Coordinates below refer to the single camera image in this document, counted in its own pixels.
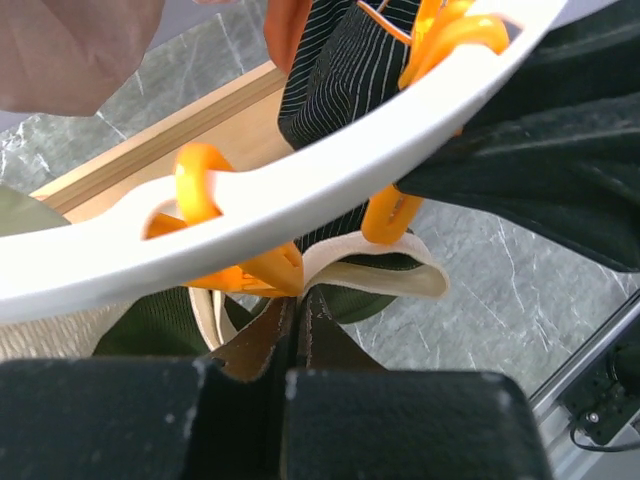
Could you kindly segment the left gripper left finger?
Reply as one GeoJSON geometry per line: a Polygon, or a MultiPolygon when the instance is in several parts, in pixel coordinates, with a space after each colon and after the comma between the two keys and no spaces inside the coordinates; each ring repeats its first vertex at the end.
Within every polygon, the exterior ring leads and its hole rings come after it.
{"type": "Polygon", "coordinates": [[[281,298],[211,356],[210,383],[270,383],[288,353],[296,300],[281,298]]]}

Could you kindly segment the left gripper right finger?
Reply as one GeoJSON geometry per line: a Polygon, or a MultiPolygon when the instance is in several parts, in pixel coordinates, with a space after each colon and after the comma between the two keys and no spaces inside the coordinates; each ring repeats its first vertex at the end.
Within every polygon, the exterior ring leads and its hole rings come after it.
{"type": "Polygon", "coordinates": [[[298,310],[295,366],[308,370],[384,371],[335,321],[318,287],[298,310]]]}

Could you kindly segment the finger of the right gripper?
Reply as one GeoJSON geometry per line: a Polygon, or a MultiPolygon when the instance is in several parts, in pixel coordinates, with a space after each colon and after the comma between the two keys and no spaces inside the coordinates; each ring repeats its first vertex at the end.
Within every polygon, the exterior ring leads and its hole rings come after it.
{"type": "Polygon", "coordinates": [[[486,211],[618,272],[639,269],[639,5],[548,33],[400,191],[486,211]]]}

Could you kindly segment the orange plastic clothes clip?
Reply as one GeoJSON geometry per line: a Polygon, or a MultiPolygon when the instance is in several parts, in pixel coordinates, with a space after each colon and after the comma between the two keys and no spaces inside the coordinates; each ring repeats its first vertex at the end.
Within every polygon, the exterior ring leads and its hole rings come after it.
{"type": "Polygon", "coordinates": [[[235,171],[211,145],[181,147],[173,175],[139,191],[148,200],[134,239],[142,285],[301,296],[304,260],[291,238],[313,196],[287,187],[289,163],[235,171]]]}

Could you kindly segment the olive green underwear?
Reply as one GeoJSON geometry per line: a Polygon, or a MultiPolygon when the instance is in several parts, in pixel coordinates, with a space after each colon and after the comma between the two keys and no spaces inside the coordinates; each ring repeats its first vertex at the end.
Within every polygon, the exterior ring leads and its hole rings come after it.
{"type": "MultiPolygon", "coordinates": [[[[445,270],[412,233],[375,245],[359,232],[321,240],[303,254],[303,292],[318,291],[331,317],[350,324],[384,310],[397,297],[439,299],[445,270]]],[[[177,287],[136,301],[98,342],[97,356],[196,356],[216,350],[254,320],[253,310],[218,290],[177,287]]]]}

